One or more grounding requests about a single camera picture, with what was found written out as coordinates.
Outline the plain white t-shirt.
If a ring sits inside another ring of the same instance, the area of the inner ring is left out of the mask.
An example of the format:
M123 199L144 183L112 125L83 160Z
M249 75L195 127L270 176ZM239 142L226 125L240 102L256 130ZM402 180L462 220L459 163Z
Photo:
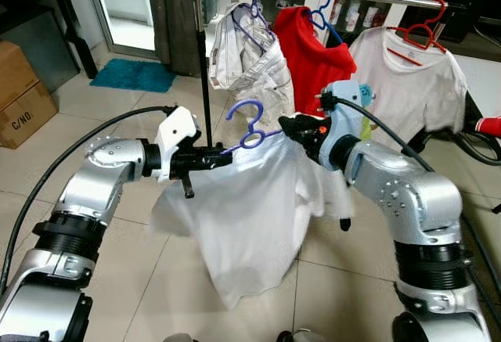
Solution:
M312 218L351 219L351 192L341 171L312 162L303 146L276 135L255 149L237 149L232 164L190 175L194 197L180 182L151 210L150 231L191 237L222 303L275 288L305 238Z

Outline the blue clothes hanger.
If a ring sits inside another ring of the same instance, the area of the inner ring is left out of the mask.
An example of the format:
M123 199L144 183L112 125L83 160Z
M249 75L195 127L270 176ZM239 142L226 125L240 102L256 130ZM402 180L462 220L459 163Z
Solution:
M316 28L320 31L329 31L330 34L333 35L335 38L335 45L343 45L343 39L341 39L339 32L336 31L336 28L329 22L329 20L326 19L326 17L323 15L323 10L326 9L330 5L330 3L333 0L326 0L325 3L319 6L318 9L312 10L308 14L308 20L310 20L310 23L314 24Z

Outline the white crumpled garment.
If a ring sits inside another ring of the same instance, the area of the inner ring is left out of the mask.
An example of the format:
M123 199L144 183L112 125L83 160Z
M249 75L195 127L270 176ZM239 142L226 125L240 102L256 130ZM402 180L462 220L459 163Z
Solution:
M257 99L264 113L255 126L279 130L279 117L296 113L296 106L278 35L251 15L247 3L226 6L211 23L215 28L208 51L211 87L231 92L236 101Z

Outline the plain red shirt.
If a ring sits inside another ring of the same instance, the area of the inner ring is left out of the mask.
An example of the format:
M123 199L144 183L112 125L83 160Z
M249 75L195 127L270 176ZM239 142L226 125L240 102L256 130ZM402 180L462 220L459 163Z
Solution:
M296 111L321 117L321 103L316 95L330 82L350 80L357 67L347 45L326 48L321 44L310 20L311 13L307 6L281 9L272 31L286 57Z

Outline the teal floor mat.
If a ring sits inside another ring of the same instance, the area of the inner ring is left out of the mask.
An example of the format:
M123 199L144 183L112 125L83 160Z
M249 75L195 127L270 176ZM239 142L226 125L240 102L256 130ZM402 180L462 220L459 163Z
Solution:
M91 87L135 89L136 91L165 94L175 80L164 64L155 62L137 62L137 60L108 60L105 67L89 82Z

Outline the white t-shirt with monster print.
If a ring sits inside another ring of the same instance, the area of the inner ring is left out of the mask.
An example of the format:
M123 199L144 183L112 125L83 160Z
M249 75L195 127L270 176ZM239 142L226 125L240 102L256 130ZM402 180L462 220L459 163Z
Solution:
M422 130L462 130L468 85L453 53L420 51L382 27L363 31L348 51L353 80L372 92L368 111L404 142Z

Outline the grey curtain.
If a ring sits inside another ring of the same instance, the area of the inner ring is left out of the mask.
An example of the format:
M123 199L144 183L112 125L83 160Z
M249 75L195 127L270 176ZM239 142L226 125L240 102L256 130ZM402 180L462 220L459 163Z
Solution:
M200 74L193 2L150 0L155 56L173 73L190 77Z

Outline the cardboard box printed C/NO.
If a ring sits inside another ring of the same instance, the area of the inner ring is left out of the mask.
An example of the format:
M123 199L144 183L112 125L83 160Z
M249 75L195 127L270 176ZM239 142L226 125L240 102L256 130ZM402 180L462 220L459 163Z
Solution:
M0 110L0 146L17 149L58 113L42 81Z

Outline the aluminium framed glass door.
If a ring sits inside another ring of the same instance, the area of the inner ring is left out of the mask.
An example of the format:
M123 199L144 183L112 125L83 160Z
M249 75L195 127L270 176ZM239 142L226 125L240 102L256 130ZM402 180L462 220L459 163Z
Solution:
M157 62L150 0L91 0L105 45L111 52Z

